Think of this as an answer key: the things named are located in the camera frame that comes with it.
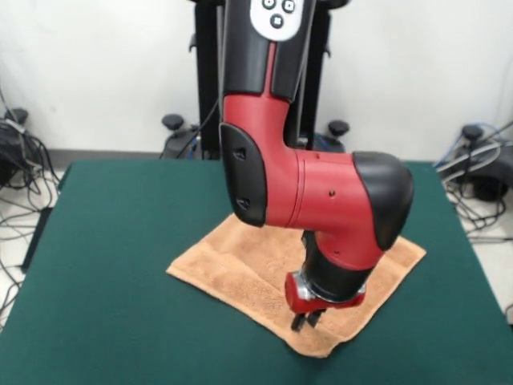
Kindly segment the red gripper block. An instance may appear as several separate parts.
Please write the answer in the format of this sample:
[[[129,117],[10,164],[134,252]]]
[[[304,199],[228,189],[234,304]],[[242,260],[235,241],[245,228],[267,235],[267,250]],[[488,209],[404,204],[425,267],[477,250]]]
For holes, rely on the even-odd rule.
[[[363,286],[347,301],[330,302],[308,289],[299,273],[287,273],[285,277],[285,300],[290,310],[296,314],[291,323],[292,331],[301,331],[305,322],[315,328],[325,310],[359,306],[365,295],[366,286]]]

